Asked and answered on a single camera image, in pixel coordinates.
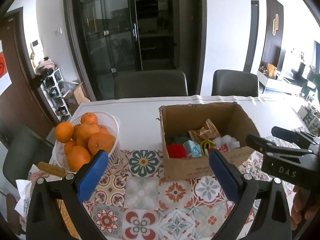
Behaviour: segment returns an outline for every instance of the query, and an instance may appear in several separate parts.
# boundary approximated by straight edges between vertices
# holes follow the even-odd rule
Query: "door handle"
[[[132,34],[135,38],[135,41],[138,40],[138,35],[137,35],[137,25],[135,23],[132,24]]]

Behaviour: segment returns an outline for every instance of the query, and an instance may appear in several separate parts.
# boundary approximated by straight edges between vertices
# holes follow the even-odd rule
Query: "blue gripper pad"
[[[209,165],[228,200],[238,203],[241,198],[238,183],[215,151],[209,153]]]
[[[273,127],[271,129],[271,134],[272,136],[280,138],[287,142],[296,143],[297,141],[295,132],[289,131],[287,129],[283,129],[281,127],[277,127],[277,126]]]
[[[109,156],[107,152],[102,151],[102,153],[100,153],[99,151],[97,154],[100,154],[100,156],[95,159],[78,184],[77,198],[80,203],[90,199],[102,175],[108,167]]]

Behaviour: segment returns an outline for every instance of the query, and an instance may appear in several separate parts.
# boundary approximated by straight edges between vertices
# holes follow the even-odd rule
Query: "wooden panel wall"
[[[279,29],[276,35],[272,34],[273,20],[279,15]],[[281,51],[282,35],[283,35],[284,13],[283,5],[277,0],[267,0],[267,29],[264,49],[260,66],[268,63],[277,66]]]

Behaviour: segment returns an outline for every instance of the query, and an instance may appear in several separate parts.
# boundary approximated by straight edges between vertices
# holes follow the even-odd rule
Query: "red pom pom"
[[[171,144],[167,146],[167,151],[170,158],[187,158],[187,151],[180,144]]]

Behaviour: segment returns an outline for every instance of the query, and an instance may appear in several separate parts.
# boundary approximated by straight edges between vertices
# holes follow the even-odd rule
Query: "glass door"
[[[74,14],[81,18],[76,24],[83,30],[81,51],[87,57],[90,83],[97,100],[113,99],[114,78],[122,71],[142,69],[135,4],[132,0],[78,0],[77,4]]]

